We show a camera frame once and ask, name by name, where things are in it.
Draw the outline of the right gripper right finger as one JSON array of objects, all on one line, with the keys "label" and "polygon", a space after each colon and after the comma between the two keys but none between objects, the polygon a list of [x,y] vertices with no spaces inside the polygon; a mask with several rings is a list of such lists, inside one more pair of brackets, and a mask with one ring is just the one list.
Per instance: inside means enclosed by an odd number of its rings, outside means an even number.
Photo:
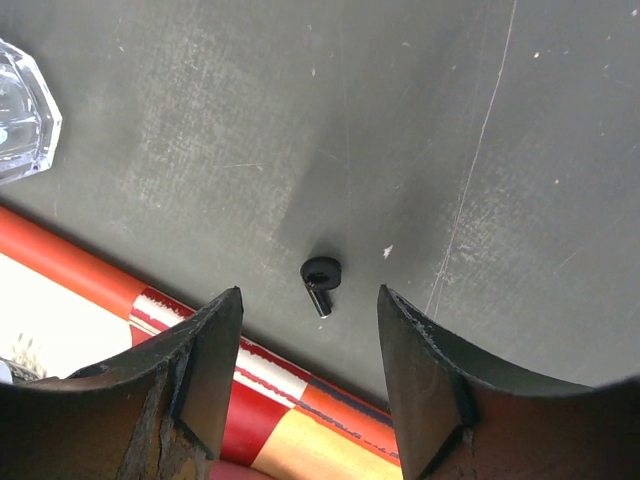
[{"label": "right gripper right finger", "polygon": [[639,380],[587,387],[503,360],[396,291],[377,300],[384,374],[407,479],[635,479]]}]

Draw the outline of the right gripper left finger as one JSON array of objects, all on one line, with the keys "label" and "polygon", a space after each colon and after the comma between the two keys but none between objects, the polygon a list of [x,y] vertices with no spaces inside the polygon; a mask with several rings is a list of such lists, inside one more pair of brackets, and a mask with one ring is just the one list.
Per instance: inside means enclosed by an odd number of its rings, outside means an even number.
[{"label": "right gripper left finger", "polygon": [[243,303],[188,319],[67,378],[1,387],[4,479],[206,479],[221,453]]}]

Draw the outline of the black earbud one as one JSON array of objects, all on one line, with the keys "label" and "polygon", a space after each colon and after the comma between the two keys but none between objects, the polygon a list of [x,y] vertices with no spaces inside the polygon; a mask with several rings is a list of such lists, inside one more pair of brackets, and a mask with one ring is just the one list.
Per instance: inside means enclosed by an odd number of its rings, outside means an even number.
[{"label": "black earbud one", "polygon": [[332,313],[328,292],[341,284],[341,263],[332,257],[316,256],[301,265],[300,276],[319,317],[326,319]]}]

